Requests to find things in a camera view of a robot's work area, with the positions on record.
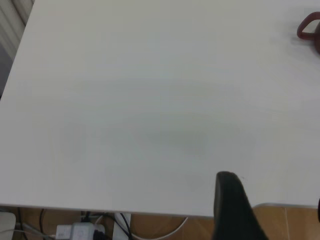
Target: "red handle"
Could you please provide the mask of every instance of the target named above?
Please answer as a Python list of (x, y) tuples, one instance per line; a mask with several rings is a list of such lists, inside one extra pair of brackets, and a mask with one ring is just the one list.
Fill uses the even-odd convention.
[(314, 20), (320, 20), (320, 11), (316, 11), (308, 15), (302, 23), (299, 25), (298, 30), (296, 31), (296, 34), (299, 38), (304, 40), (314, 40), (315, 34), (310, 32), (303, 32), (303, 30), (308, 26), (309, 23), (311, 23)]

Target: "wooden floor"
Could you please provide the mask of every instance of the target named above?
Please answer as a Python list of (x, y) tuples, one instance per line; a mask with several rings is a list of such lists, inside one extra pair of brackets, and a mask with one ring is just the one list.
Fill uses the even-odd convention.
[[(16, 214), (17, 209), (10, 210)], [(39, 228), (40, 209), (22, 208), (23, 221)], [(257, 219), (270, 240), (320, 240), (320, 223), (316, 209), (288, 207), (258, 207), (254, 209)], [(79, 211), (48, 209), (43, 218), (43, 230), (46, 234), (56, 233), (58, 224), (72, 224), (80, 221)], [(184, 220), (183, 217), (154, 216), (134, 214), (131, 218), (131, 230), (144, 238), (157, 238), (173, 231)], [(112, 236), (114, 223), (109, 219), (101, 222)], [(212, 218), (190, 217), (185, 225), (167, 240), (210, 240), (214, 229)], [(41, 240), (41, 237), (27, 235), (29, 240)], [(14, 240), (23, 240), (15, 233)]]

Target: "red object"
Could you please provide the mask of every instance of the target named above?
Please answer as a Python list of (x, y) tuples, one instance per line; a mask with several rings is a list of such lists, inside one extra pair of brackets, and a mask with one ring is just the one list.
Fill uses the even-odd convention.
[(315, 49), (320, 54), (320, 23), (316, 26), (314, 33), (303, 32), (306, 26), (314, 20), (320, 20), (320, 11), (316, 11), (308, 15), (299, 25), (296, 34), (301, 39), (314, 41)]

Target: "white tabletop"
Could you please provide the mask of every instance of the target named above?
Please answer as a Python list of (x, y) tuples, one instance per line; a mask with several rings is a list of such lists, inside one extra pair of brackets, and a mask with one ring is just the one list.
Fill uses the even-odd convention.
[(318, 0), (37, 0), (0, 101), (0, 205), (212, 216), (320, 196)]

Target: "power plug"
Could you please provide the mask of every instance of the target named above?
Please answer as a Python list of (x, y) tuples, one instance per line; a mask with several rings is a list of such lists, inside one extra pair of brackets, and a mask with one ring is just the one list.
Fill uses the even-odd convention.
[(105, 227), (91, 222), (76, 222), (72, 225), (58, 225), (56, 227), (56, 240), (94, 240), (95, 231), (105, 234)]

